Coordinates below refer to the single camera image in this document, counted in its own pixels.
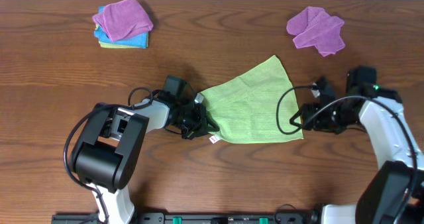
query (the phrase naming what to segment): wooden tabletop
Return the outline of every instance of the wooden tabletop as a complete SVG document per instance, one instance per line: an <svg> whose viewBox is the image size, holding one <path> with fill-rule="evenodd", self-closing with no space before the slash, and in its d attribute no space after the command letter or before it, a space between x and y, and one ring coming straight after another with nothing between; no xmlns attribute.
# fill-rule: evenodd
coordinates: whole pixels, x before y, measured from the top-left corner
<svg viewBox="0 0 424 224"><path fill-rule="evenodd" d="M100 48L91 16L117 1L0 0L0 223L97 210L62 161L67 135L97 102L125 104L132 88L161 88L168 74L201 91L274 54L294 85L326 75L339 96L350 68L376 67L378 83L399 91L423 144L423 0L138 0L154 23L149 48ZM345 21L345 49L326 58L295 49L286 23L306 6ZM299 105L313 100L308 91L296 95ZM171 213L355 203L377 171L367 135L304 135L281 144L211 144L152 131L131 199Z"/></svg>

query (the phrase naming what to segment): black base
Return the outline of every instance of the black base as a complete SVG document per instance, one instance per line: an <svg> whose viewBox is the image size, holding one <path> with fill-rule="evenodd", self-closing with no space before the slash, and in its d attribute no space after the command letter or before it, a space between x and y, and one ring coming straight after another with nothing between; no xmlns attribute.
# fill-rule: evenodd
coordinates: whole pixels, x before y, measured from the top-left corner
<svg viewBox="0 0 424 224"><path fill-rule="evenodd" d="M309 224L310 215L305 211L277 213L278 222L273 215L249 214L211 214L211 215L176 215L163 213L139 213L131 224ZM80 224L97 217L96 213L89 215L53 215L52 224Z"/></svg>

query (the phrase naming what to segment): white label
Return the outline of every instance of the white label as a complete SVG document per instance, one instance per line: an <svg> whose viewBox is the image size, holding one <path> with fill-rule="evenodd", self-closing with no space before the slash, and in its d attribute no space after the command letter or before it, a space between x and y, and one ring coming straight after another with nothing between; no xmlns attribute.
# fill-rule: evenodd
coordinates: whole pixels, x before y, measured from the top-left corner
<svg viewBox="0 0 424 224"><path fill-rule="evenodd" d="M221 138L219 138L217 135L212 135L209 137L209 140L212 142L212 144L215 144L216 142L220 141Z"/></svg>

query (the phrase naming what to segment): blue towel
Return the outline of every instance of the blue towel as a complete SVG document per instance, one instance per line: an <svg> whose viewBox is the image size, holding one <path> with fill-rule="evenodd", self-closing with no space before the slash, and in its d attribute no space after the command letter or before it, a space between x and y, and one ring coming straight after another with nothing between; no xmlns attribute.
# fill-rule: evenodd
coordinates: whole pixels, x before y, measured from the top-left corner
<svg viewBox="0 0 424 224"><path fill-rule="evenodd" d="M100 6L99 13L103 11L103 6ZM147 48L148 44L148 32L142 33L140 35L134 36L129 39L118 40L112 42L106 35L106 32L101 29L100 26L94 30L94 37L98 38L100 42L106 42L110 44L119 44L119 45L128 45L135 46L139 48Z"/></svg>

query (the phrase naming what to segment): purple towel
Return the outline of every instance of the purple towel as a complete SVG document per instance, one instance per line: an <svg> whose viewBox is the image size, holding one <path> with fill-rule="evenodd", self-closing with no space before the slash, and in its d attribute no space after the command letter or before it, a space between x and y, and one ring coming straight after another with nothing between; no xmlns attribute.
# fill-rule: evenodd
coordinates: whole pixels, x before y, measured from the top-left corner
<svg viewBox="0 0 424 224"><path fill-rule="evenodd" d="M296 48L315 46L323 56L336 54L345 44L340 37L344 21L330 16L323 8L307 7L287 23L287 32L296 35Z"/></svg>
<svg viewBox="0 0 424 224"><path fill-rule="evenodd" d="M106 5L103 12L93 16L93 21L111 41L132 38L153 29L153 23L137 0L124 0Z"/></svg>

